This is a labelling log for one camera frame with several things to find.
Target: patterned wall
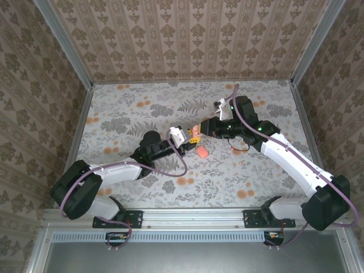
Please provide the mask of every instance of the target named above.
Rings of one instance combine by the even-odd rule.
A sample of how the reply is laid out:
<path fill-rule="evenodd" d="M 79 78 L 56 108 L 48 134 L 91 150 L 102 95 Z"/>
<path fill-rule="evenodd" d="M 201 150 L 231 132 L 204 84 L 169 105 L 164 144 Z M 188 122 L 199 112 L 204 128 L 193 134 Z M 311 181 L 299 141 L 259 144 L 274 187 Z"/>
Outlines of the patterned wall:
<path fill-rule="evenodd" d="M 49 0 L 95 82 L 289 78 L 328 0 Z"/>
<path fill-rule="evenodd" d="M 364 216 L 364 1 L 346 1 L 299 90 L 325 167 L 350 180 Z"/>
<path fill-rule="evenodd" d="M 0 1 L 0 272 L 22 272 L 85 89 L 32 1 Z"/>

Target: aluminum frame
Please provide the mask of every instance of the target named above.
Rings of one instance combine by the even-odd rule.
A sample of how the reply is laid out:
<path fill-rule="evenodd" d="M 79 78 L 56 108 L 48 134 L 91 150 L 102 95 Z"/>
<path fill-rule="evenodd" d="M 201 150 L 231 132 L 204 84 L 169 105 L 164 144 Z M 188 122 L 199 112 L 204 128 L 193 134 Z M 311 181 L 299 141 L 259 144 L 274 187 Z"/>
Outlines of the aluminum frame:
<path fill-rule="evenodd" d="M 71 62 L 84 87 L 87 91 L 90 91 L 92 88 L 92 77 L 85 68 L 81 57 L 77 54 L 77 51 L 72 44 L 72 39 L 70 39 L 65 32 L 62 23 L 59 21 L 49 0 L 34 0 L 34 2 L 52 30 L 52 33 L 59 42 L 68 60 Z"/>
<path fill-rule="evenodd" d="M 214 208 L 214 209 L 137 209 L 143 211 L 142 230 L 155 233 L 156 231 L 278 231 L 280 228 L 245 229 L 243 210 L 257 208 Z M 49 249 L 52 244 L 53 234 L 56 231 L 83 231 L 92 232 L 93 217 L 83 216 L 70 221 L 62 218 L 59 209 L 47 209 L 43 216 L 40 232 L 35 243 L 27 273 L 40 273 L 44 271 Z M 351 217 L 344 216 L 341 223 L 349 223 Z M 300 230 L 304 221 L 296 221 L 295 228 L 287 230 Z M 340 240 L 341 250 L 350 273 L 364 272 L 363 260 L 351 230 L 342 227 L 329 226 L 328 230 L 335 230 Z M 100 231 L 125 231 L 125 229 L 98 229 Z"/>
<path fill-rule="evenodd" d="M 105 243 L 107 231 L 54 231 L 52 243 L 97 242 Z M 263 231 L 153 231 L 134 230 L 129 238 L 130 243 L 226 243 L 226 242 L 264 242 Z M 116 238 L 109 242 L 120 242 Z"/>
<path fill-rule="evenodd" d="M 291 88 L 291 92 L 293 95 L 293 99 L 296 104 L 297 112 L 300 117 L 302 128 L 306 136 L 308 148 L 311 152 L 312 161 L 314 164 L 318 165 L 320 168 L 324 169 L 324 165 L 322 164 L 322 160 L 319 154 L 319 150 L 317 149 L 317 145 L 315 142 L 315 138 L 313 137 L 313 132 L 311 129 L 311 126 L 308 121 L 307 113 L 305 111 L 305 107 L 303 105 L 303 101 L 300 95 L 300 92 L 298 90 L 298 87 L 292 83 L 289 84 L 289 87 Z"/>
<path fill-rule="evenodd" d="M 328 3 L 328 6 L 323 16 L 321 17 L 318 26 L 316 27 L 312 37 L 310 38 L 310 41 L 306 46 L 306 49 L 303 52 L 295 71 L 293 72 L 292 81 L 295 85 L 298 85 L 305 75 L 307 68 L 309 67 L 315 54 L 322 45 L 327 33 L 333 25 L 337 15 L 341 11 L 344 3 L 345 0 L 332 0 Z"/>
<path fill-rule="evenodd" d="M 78 118 L 75 135 L 73 136 L 72 144 L 69 149 L 69 154 L 67 157 L 66 164 L 64 166 L 63 173 L 65 173 L 66 170 L 68 170 L 68 168 L 76 161 L 78 150 L 80 149 L 80 144 L 82 141 L 82 135 L 85 130 L 87 116 L 89 114 L 89 110 L 91 107 L 92 97 L 93 97 L 93 89 L 86 92 L 84 104 L 82 106 L 80 117 Z"/>

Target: pink sponge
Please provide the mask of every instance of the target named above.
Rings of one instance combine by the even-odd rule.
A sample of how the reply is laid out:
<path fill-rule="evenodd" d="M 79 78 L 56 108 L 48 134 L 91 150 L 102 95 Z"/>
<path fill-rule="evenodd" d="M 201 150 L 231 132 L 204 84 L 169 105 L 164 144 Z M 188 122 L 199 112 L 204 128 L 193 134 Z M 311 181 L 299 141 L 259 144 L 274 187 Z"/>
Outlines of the pink sponge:
<path fill-rule="evenodd" d="M 196 153 L 200 158 L 205 158 L 209 155 L 209 152 L 207 152 L 206 148 L 204 146 L 198 146 L 196 148 Z"/>

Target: table surface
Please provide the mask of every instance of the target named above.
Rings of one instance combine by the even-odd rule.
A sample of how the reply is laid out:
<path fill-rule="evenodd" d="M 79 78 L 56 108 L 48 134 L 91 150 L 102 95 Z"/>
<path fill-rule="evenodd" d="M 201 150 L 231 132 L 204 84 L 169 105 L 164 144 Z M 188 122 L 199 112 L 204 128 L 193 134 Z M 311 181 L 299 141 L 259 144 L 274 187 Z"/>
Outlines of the table surface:
<path fill-rule="evenodd" d="M 238 94 L 253 101 L 259 119 L 273 122 L 311 159 L 288 81 L 95 85 L 77 158 L 89 164 L 120 161 L 134 152 L 149 130 L 165 139 L 171 126 L 191 128 L 215 116 L 212 103 L 230 95 L 236 83 Z M 240 138 L 230 142 L 237 149 L 247 147 Z M 112 195 L 127 208 L 211 208 L 260 206 L 276 195 L 304 195 L 280 166 L 254 148 L 233 151 L 226 140 L 207 136 L 198 145 L 205 146 L 209 156 L 201 159 L 195 150 L 188 152 L 184 177 L 151 173 L 102 188 L 99 197 Z M 156 167 L 183 172 L 175 155 L 159 160 Z"/>

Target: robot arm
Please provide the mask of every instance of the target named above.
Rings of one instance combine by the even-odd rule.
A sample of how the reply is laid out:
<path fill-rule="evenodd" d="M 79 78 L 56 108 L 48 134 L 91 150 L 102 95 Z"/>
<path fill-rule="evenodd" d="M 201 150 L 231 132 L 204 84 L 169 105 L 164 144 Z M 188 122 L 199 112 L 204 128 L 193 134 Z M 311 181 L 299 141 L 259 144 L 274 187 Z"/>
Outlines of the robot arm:
<path fill-rule="evenodd" d="M 305 219 L 313 228 L 324 230 L 337 218 L 341 217 L 349 210 L 349 205 L 338 193 L 336 193 L 322 178 L 325 177 L 332 182 L 345 196 L 350 197 L 349 181 L 343 177 L 334 177 L 331 173 L 325 172 L 303 156 L 295 149 L 288 140 L 280 133 L 280 130 L 269 121 L 260 121 L 254 111 L 253 104 L 246 96 L 236 97 L 237 109 L 230 100 L 230 109 L 233 119 L 225 120 L 226 102 L 224 99 L 215 102 L 218 117 L 207 119 L 201 123 L 201 133 L 218 139 L 232 139 L 242 137 L 248 145 L 253 146 L 257 151 L 262 152 L 273 161 L 277 162 L 303 189 L 309 198 L 281 198 L 274 197 L 265 204 L 269 207 L 267 221 L 271 219 Z M 243 119 L 257 131 L 279 140 L 294 150 L 305 162 L 299 160 L 293 153 L 283 148 L 276 142 L 263 138 L 262 136 L 249 130 L 237 117 L 239 111 Z M 313 173 L 309 167 L 316 169 L 319 175 Z"/>
<path fill-rule="evenodd" d="M 181 127 L 172 127 L 169 130 L 171 142 L 177 152 L 184 156 L 186 151 L 196 147 L 191 138 L 191 132 L 184 131 Z M 127 159 L 113 163 L 113 167 L 101 168 L 92 172 L 72 191 L 63 208 L 69 219 L 77 219 L 84 214 L 103 217 L 107 220 L 118 219 L 118 214 L 123 211 L 123 206 L 115 199 L 102 199 L 96 197 L 100 188 L 108 187 L 114 183 L 125 180 L 137 180 L 146 177 L 152 171 L 138 164 L 155 168 L 154 161 L 174 153 L 167 140 L 161 141 L 156 131 L 144 134 L 139 147 Z M 123 164 L 135 162 L 136 165 Z M 63 174 L 61 179 L 51 189 L 52 198 L 61 205 L 72 185 L 84 173 L 100 168 L 98 165 L 88 165 L 83 160 L 78 160 Z"/>

